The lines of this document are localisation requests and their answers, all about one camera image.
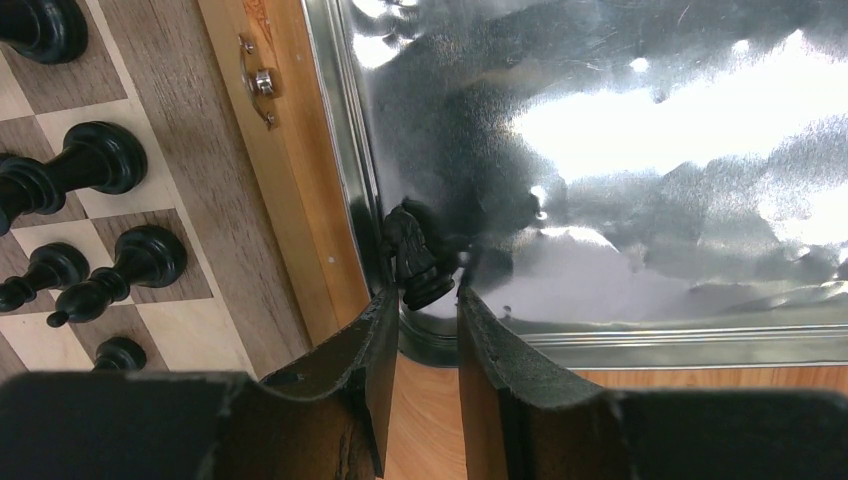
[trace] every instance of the chess piece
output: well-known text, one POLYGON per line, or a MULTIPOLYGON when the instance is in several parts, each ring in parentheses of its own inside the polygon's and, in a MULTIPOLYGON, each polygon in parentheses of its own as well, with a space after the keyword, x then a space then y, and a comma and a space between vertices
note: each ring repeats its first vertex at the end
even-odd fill
POLYGON ((143 225, 118 237, 115 258, 115 266, 98 268, 88 280, 62 292, 47 324, 58 328, 66 322, 90 322, 112 303, 126 299, 132 285, 167 287, 185 271, 188 254, 170 231, 143 225))
POLYGON ((58 212, 67 192, 91 187, 118 195, 147 174, 144 148, 118 125, 76 125, 65 135, 64 148, 46 164, 9 154, 0 158, 0 235, 8 233, 20 215, 58 212))
POLYGON ((436 268, 418 220, 402 205, 383 221, 383 249, 395 257, 395 278, 403 285, 403 303, 410 310, 420 310, 453 289, 451 275, 436 268))
POLYGON ((30 60, 55 65, 85 52, 88 27, 75 0, 3 0, 0 41, 30 60))
POLYGON ((97 347, 97 359, 92 372, 107 370, 141 370, 147 355, 141 345, 129 338, 112 337, 97 347))
POLYGON ((88 261, 76 248, 65 243, 38 247, 23 277, 9 277, 0 284, 0 312, 17 310, 35 300, 40 290, 64 290, 85 280, 88 272, 88 261))

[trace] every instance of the chess square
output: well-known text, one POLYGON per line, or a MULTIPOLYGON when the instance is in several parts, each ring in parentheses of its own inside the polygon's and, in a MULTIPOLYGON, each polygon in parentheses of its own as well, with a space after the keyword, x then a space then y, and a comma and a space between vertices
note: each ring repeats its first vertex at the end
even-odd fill
POLYGON ((200 269, 194 247, 189 241, 183 223, 177 215, 177 211, 159 210, 156 212, 134 213, 117 217, 94 218, 91 220, 94 228, 102 239, 102 243, 110 245, 109 254, 114 256, 112 246, 118 241, 118 237, 132 227, 139 225, 159 225, 165 227, 180 241, 188 251, 188 264, 186 271, 174 284, 163 288, 133 287, 132 298, 135 303, 173 302, 177 300, 194 300, 198 298, 211 298, 212 291, 206 281, 206 276, 200 269))
POLYGON ((12 75, 36 114, 127 98, 85 1, 77 4, 88 24, 88 47, 82 57, 61 65, 42 65, 0 44, 12 75))
POLYGON ((118 124, 138 138, 147 153, 147 176, 123 195, 106 195, 90 188, 77 191, 89 218, 124 215, 173 208, 173 183, 165 157, 153 134, 144 110, 129 100, 74 108, 36 116, 53 151, 62 151, 65 133, 82 122, 106 121, 118 124))
POLYGON ((144 350, 147 356, 145 370, 168 370, 165 360, 159 354, 156 342, 133 305, 113 305, 107 308, 97 320, 72 323, 71 330, 74 331, 92 361, 97 359, 97 347, 101 343, 112 337, 124 337, 134 341, 144 350))
MULTIPOLYGON (((112 257, 106 246, 97 234, 91 220, 78 220, 76 222, 55 223, 52 225, 41 225, 37 227, 18 228, 12 230, 18 244, 29 256, 36 248, 52 242, 64 242, 76 247, 85 258, 91 270, 100 267, 111 267, 112 257)), ((51 290, 53 298, 58 298, 59 291, 51 290)), ((115 305, 132 304, 132 297, 115 305)))
POLYGON ((15 349, 3 335, 0 335, 0 382, 26 372, 26 365, 21 361, 15 349))
MULTIPOLYGON (((23 276, 29 267, 29 256, 24 252, 11 233, 0 237, 0 282, 11 276, 23 276)), ((47 292, 38 292, 35 300, 25 303, 13 312, 0 313, 0 316, 19 315, 53 311, 53 297, 47 292)))
POLYGON ((5 318, 0 334, 29 370, 91 370, 94 363, 85 353, 70 326, 47 326, 47 313, 5 318))
MULTIPOLYGON (((33 116, 0 122, 0 152, 23 155, 40 162, 53 158, 53 149, 33 116)), ((70 192, 66 197, 65 206, 58 212, 52 215, 21 215, 12 224, 12 228, 85 219, 85 210, 77 194, 70 192)))
POLYGON ((238 332, 218 300, 150 303, 136 308, 172 371, 253 374, 238 332))
POLYGON ((0 120, 32 115, 32 107, 12 75, 9 62, 0 55, 0 120))

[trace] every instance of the dark wooden square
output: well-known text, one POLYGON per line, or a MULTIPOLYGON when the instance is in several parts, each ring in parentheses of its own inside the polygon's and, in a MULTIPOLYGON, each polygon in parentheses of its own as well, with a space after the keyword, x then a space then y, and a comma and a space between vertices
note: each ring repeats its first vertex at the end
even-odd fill
POLYGON ((125 337, 139 344, 147 355, 145 370, 168 370, 165 360, 156 347, 150 331, 144 325, 134 305, 113 305, 97 320, 88 323, 72 323, 71 329, 82 344, 82 348, 93 362, 97 358, 97 347, 112 337, 125 337))
POLYGON ((26 371, 24 362, 6 341, 6 337, 0 335, 0 383, 26 371))
POLYGON ((164 288, 133 287, 132 299, 135 303, 173 302, 178 300, 195 300, 211 298, 212 292, 200 265, 191 242, 188 240, 183 224, 177 211, 159 210, 156 212, 134 213, 118 217, 94 218, 91 220, 94 228, 109 250, 112 259, 115 258, 115 242, 118 237, 132 227, 139 225, 159 225, 172 231, 185 245, 188 251, 188 266, 185 273, 171 286, 164 288))
MULTIPOLYGON (((27 258, 18 241, 15 240, 14 235, 10 232, 0 237, 0 282, 11 276, 20 277, 26 273, 27 267, 29 267, 29 258, 27 258)), ((0 316, 49 312, 53 310, 54 304, 50 292, 42 290, 38 292, 38 296, 32 302, 25 303, 14 312, 0 312, 0 316)))

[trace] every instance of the wooden floor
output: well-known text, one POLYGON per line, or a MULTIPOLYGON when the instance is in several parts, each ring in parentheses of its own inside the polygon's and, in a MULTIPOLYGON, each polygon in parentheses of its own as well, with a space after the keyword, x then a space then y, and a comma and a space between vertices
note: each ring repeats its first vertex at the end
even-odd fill
MULTIPOLYGON (((607 387, 795 387, 848 393, 848 367, 579 372, 607 387)), ((465 477, 465 445, 455 369, 398 356, 386 480, 465 477)))

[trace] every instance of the black pawn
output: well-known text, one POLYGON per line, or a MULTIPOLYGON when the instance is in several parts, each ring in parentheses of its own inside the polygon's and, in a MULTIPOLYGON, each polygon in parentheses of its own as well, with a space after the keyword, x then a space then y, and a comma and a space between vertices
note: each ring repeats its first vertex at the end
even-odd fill
POLYGON ((41 290, 65 289, 88 277, 88 261, 76 248, 51 243, 35 249, 22 277, 9 277, 0 284, 0 312, 11 312, 35 300, 41 290))
POLYGON ((65 206, 65 195, 91 187, 118 195, 147 174, 147 155, 127 130, 107 122, 87 122, 65 134, 64 150, 43 164, 26 157, 0 156, 0 235, 20 215, 49 215, 65 206))
POLYGON ((129 338, 113 337, 97 347, 97 359, 91 371, 141 370, 147 364, 147 355, 141 345, 129 338))
POLYGON ((98 268, 88 280, 62 292, 47 324, 58 328, 66 322, 90 322, 126 299, 132 285, 167 287, 185 271, 188 253, 170 231, 144 225, 118 237, 115 258, 115 266, 98 268))
POLYGON ((30 60, 55 65, 85 52, 88 27, 75 0, 3 0, 0 41, 30 60))

